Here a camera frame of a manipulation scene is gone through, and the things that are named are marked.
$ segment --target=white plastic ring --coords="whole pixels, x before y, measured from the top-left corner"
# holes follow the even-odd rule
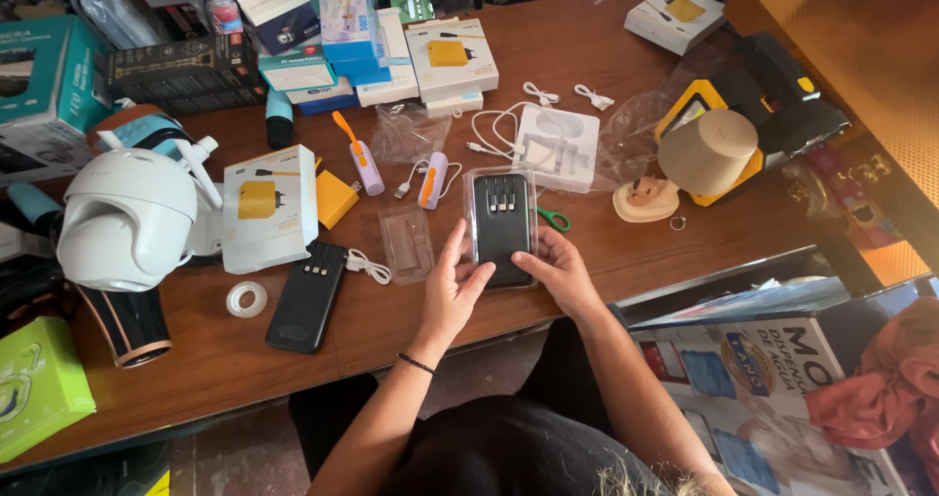
[[[669,219],[669,226],[675,231],[685,230],[685,223],[687,223],[687,219],[685,219],[684,215],[676,215]]]
[[[241,297],[249,292],[254,293],[254,303],[247,307],[241,307]],[[232,290],[228,291],[228,298],[225,299],[225,305],[228,306],[229,313],[239,318],[257,316],[267,304],[268,292],[264,290],[264,287],[254,282],[241,282],[232,287]]]

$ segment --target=person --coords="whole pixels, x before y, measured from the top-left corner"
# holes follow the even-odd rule
[[[539,256],[515,252],[512,262],[567,318],[551,325],[521,390],[418,420],[434,368],[496,269],[480,265],[459,285],[465,229],[460,220],[447,239],[417,334],[380,386],[362,374],[291,395],[309,495],[734,494],[578,249],[547,227]]]

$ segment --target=black power bank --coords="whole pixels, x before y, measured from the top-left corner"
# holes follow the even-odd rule
[[[264,340],[269,346],[313,355],[323,346],[339,286],[346,276],[343,247],[314,241],[310,257],[295,261]]]
[[[532,252],[528,188],[528,180],[522,174],[473,180],[477,261],[496,264],[496,273],[489,278],[487,289],[532,283],[532,275],[512,263],[514,252]]]

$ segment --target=black beaded bracelet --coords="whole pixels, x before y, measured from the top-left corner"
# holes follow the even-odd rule
[[[401,359],[401,360],[403,360],[403,361],[405,361],[405,362],[407,362],[407,363],[412,363],[412,364],[416,365],[417,367],[419,367],[419,368],[422,369],[422,370],[429,371],[431,375],[437,375],[437,372],[436,372],[436,371],[434,371],[433,369],[431,369],[431,368],[428,367],[428,366],[423,365],[422,363],[416,361],[415,359],[408,357],[408,356],[405,355],[404,353],[398,353],[398,358]]]

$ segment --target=green scissors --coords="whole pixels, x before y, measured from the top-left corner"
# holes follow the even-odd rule
[[[538,192],[535,193],[535,200],[537,200],[538,197],[541,197],[541,194],[544,193],[545,190],[547,190],[547,188],[542,188],[541,190],[538,190]],[[567,218],[567,215],[562,214],[560,212],[548,211],[541,206],[536,206],[536,207],[538,209],[538,215],[545,218],[545,221],[547,221],[547,223],[551,225],[551,228],[554,228],[558,232],[562,232],[562,233],[567,232],[568,230],[571,229],[571,220]]]

